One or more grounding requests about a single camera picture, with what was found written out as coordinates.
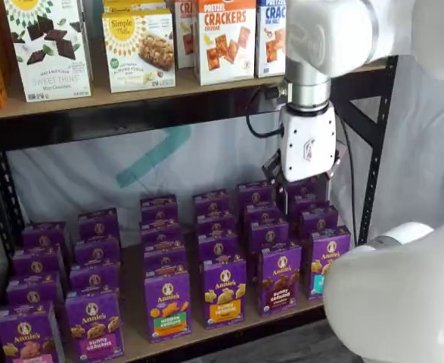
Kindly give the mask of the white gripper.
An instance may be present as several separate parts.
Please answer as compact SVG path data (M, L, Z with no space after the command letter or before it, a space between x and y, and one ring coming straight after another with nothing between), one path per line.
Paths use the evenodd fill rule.
M262 171L275 190L275 202L288 214L288 182L296 182L322 174L322 187L327 200L331 198L331 180L341 164L336 150L336 120L329 104L316 114L300 113L284 105L280 110L284 135L280 150L262 165Z

